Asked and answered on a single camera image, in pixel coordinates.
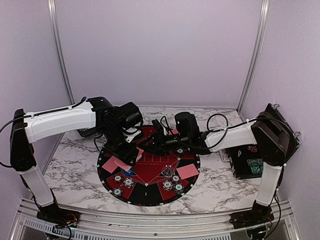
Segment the red playing card deck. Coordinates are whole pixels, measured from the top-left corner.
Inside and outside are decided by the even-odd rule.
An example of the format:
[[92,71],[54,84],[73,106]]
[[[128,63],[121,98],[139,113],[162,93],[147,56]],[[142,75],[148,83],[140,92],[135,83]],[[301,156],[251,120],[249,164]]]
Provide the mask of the red playing card deck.
[[140,149],[140,148],[137,148],[137,150],[138,150],[138,155],[137,155],[136,160],[135,160],[136,162],[142,157],[142,154],[144,152],[144,150]]

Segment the red brown poker chip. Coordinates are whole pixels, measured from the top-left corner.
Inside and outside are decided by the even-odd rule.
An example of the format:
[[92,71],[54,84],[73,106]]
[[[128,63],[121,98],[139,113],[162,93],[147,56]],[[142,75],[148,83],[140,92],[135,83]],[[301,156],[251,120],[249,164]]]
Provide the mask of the red brown poker chip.
[[120,183],[122,181],[122,176],[121,175],[115,175],[113,180],[115,183]]
[[172,181],[175,182],[175,183],[177,183],[177,182],[180,181],[180,177],[179,177],[178,175],[173,175],[173,176],[172,176]]

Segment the single red playing card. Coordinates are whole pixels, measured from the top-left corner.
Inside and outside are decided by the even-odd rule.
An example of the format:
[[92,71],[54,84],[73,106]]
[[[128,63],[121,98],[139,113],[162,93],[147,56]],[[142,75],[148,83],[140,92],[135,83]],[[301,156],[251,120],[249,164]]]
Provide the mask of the single red playing card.
[[132,168],[132,166],[125,164],[114,156],[108,159],[102,166],[102,168],[109,173],[113,173],[118,167],[127,172]]

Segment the blue small blind button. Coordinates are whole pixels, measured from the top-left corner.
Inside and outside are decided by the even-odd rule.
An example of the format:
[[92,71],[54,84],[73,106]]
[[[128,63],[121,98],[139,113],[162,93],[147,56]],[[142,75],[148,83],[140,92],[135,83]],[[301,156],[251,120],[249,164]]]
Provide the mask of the blue small blind button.
[[134,169],[133,168],[131,168],[131,169],[129,169],[128,171],[123,171],[123,174],[125,175],[125,176],[132,176],[133,174],[134,174]]

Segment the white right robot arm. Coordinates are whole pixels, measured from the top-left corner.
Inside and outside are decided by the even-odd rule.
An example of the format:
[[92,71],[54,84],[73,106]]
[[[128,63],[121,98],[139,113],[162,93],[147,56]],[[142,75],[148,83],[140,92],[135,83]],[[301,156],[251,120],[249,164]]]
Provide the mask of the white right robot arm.
[[255,200],[258,205],[247,214],[252,224],[260,223],[267,216],[266,207],[273,200],[283,168],[299,144],[281,113],[267,107],[255,118],[206,131],[200,131],[195,115],[190,112],[179,112],[174,120],[175,129],[153,120],[155,133],[140,147],[157,155],[179,149],[199,155],[230,150],[232,159],[243,161],[245,169],[252,166],[254,159],[262,160],[261,182]]

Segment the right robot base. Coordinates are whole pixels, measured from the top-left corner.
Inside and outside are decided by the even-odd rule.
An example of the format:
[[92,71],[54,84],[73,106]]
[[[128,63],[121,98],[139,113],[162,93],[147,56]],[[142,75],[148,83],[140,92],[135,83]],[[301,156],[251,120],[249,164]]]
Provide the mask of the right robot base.
[[262,239],[270,230],[268,223],[272,226],[274,219],[270,207],[258,207],[232,213],[229,222],[234,229],[247,228],[246,233],[250,239]]

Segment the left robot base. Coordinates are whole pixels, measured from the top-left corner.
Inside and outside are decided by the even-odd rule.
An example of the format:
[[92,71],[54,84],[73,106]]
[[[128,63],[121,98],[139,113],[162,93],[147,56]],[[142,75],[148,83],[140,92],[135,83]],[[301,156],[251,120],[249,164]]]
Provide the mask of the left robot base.
[[45,207],[38,207],[36,217],[46,222],[54,223],[59,228],[62,227],[76,227],[80,213],[74,210],[60,208],[57,204],[53,203]]

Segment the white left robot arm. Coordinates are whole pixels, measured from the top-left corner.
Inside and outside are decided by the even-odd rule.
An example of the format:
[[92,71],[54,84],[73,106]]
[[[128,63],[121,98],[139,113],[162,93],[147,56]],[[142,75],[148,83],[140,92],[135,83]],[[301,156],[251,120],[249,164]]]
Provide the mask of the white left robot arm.
[[104,97],[83,97],[80,102],[63,107],[25,112],[17,109],[10,121],[10,166],[25,181],[44,215],[53,223],[63,219],[55,205],[54,194],[44,169],[67,132],[84,130],[101,134],[106,148],[125,164],[134,164],[139,151],[133,139],[141,133],[143,116],[138,106],[128,102],[112,105]]

